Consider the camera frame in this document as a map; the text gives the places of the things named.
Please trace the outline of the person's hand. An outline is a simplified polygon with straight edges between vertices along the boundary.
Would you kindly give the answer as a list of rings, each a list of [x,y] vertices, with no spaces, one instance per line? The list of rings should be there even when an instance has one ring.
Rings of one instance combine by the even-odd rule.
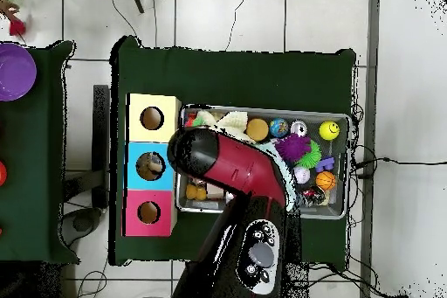
[[[3,16],[7,17],[10,21],[15,21],[16,14],[20,11],[18,5],[10,2],[9,0],[0,0],[0,12]]]

